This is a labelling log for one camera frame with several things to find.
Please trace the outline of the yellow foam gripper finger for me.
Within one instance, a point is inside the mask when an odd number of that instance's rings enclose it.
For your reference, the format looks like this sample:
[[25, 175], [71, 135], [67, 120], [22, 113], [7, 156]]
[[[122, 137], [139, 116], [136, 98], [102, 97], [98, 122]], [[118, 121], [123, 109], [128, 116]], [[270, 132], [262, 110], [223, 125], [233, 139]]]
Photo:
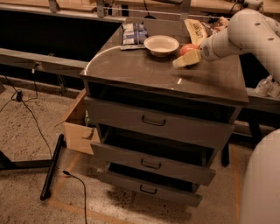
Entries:
[[174, 68], [181, 68], [186, 66], [191, 66], [200, 62], [201, 55], [198, 49], [193, 49], [190, 52], [187, 52], [183, 56], [175, 59], [172, 64]]

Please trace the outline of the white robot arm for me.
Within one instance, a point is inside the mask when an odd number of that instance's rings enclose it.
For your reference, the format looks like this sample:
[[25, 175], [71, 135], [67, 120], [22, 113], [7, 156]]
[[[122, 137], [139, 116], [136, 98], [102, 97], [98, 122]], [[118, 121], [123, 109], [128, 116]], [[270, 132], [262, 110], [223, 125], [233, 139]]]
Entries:
[[[279, 23], [257, 10], [240, 10], [226, 29], [204, 39], [198, 50], [175, 59], [176, 68], [200, 60], [253, 54], [272, 78], [280, 81]], [[255, 147], [244, 177], [239, 224], [280, 224], [280, 129]]]

